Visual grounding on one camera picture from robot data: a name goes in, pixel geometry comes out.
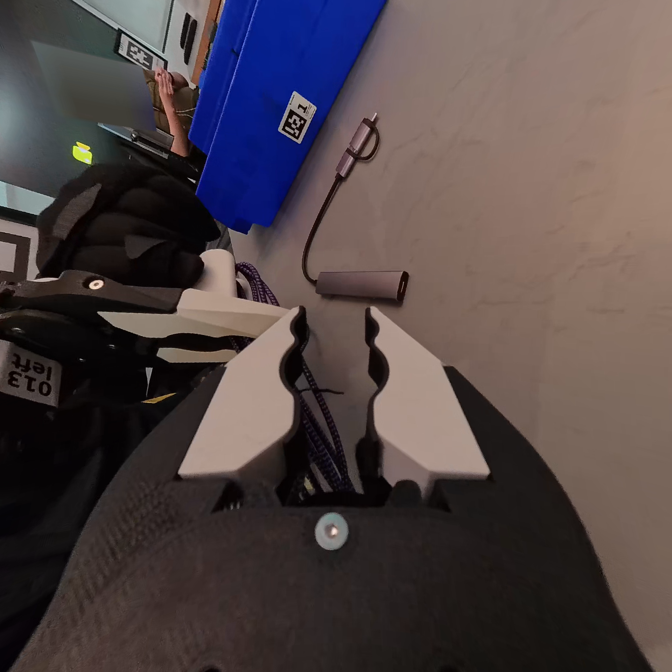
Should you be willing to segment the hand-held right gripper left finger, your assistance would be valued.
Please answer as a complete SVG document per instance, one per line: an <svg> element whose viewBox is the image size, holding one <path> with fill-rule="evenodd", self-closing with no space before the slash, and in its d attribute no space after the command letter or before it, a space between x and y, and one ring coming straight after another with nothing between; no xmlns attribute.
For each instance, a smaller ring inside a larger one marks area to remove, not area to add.
<svg viewBox="0 0 672 672"><path fill-rule="evenodd" d="M223 481L281 506L292 441L300 431L294 385L306 339L305 307L291 308L227 365L177 472L181 481Z"/></svg>

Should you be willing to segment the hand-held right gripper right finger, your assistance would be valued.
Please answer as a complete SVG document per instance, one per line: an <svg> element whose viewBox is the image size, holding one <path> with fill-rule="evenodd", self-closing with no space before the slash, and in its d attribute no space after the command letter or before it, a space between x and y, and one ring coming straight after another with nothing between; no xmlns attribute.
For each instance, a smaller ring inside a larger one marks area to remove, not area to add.
<svg viewBox="0 0 672 672"><path fill-rule="evenodd" d="M486 481L491 475L446 367L376 307L365 311L367 403L357 468L365 489L412 481L428 499L438 481Z"/></svg>

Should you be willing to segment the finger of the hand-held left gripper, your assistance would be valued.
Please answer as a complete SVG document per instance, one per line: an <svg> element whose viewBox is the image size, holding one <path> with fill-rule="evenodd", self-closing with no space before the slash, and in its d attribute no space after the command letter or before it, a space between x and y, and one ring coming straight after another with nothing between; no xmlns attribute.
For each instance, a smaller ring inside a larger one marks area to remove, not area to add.
<svg viewBox="0 0 672 672"><path fill-rule="evenodd" d="M233 349L199 351L183 348L159 348L156 357L171 364L225 364L237 355Z"/></svg>
<svg viewBox="0 0 672 672"><path fill-rule="evenodd" d="M287 313L282 307L196 289L185 290L170 314L98 312L113 327L154 340L176 334L257 338Z"/></svg>

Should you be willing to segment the blue plastic bin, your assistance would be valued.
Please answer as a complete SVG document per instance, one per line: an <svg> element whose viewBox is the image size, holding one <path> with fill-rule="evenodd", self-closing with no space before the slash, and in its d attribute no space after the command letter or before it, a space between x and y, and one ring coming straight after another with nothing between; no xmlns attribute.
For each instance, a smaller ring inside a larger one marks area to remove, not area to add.
<svg viewBox="0 0 672 672"><path fill-rule="evenodd" d="M225 1L189 139L232 231L269 227L385 1Z"/></svg>

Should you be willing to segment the person's left hand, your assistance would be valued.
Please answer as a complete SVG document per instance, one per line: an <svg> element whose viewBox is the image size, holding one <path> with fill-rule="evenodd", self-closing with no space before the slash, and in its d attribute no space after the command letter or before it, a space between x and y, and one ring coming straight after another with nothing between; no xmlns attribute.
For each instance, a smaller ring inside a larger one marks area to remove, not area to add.
<svg viewBox="0 0 672 672"><path fill-rule="evenodd" d="M65 270L124 285L189 289L201 277L201 254L219 234L193 189L141 164L97 164L61 189L66 202L52 233L49 259Z"/></svg>

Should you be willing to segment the black framed marker sign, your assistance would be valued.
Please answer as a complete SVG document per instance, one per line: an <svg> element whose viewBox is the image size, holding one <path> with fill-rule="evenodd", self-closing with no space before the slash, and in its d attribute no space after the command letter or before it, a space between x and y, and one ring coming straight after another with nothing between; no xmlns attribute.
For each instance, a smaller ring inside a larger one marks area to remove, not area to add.
<svg viewBox="0 0 672 672"><path fill-rule="evenodd" d="M35 280L38 230L1 218L1 282Z"/></svg>

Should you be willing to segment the small printed marker sign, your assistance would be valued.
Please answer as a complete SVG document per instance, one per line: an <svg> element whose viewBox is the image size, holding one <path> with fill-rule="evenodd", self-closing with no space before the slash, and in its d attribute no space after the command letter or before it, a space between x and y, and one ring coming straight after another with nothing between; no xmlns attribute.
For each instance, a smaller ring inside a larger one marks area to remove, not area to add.
<svg viewBox="0 0 672 672"><path fill-rule="evenodd" d="M116 31L113 51L116 55L130 63L138 65L144 70L168 70L168 62L164 57L156 54L148 46L130 36L130 34L125 32L122 28L119 28Z"/></svg>

